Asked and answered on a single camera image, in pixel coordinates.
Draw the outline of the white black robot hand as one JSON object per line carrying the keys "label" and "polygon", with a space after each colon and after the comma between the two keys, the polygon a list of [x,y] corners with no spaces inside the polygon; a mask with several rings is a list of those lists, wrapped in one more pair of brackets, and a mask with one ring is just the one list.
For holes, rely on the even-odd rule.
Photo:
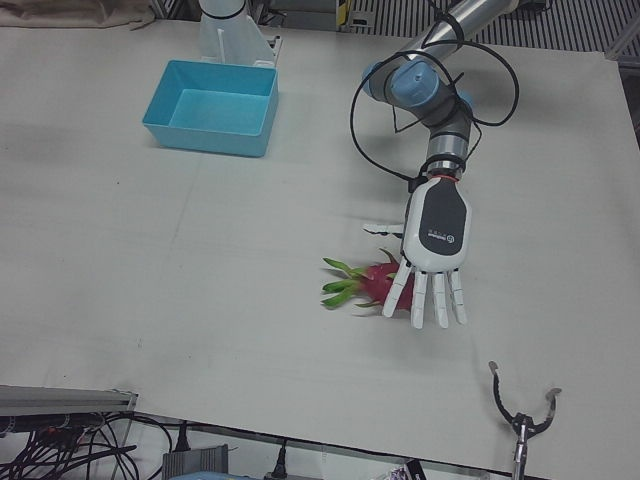
{"label": "white black robot hand", "polygon": [[449,325],[449,308],[458,323],[467,323],[460,267],[466,258],[472,210],[457,183],[453,177],[436,175],[411,193],[403,224],[363,226],[370,234],[401,238],[400,264],[382,313],[393,315],[413,276],[410,319],[415,329],[423,327],[428,288],[440,327]]}

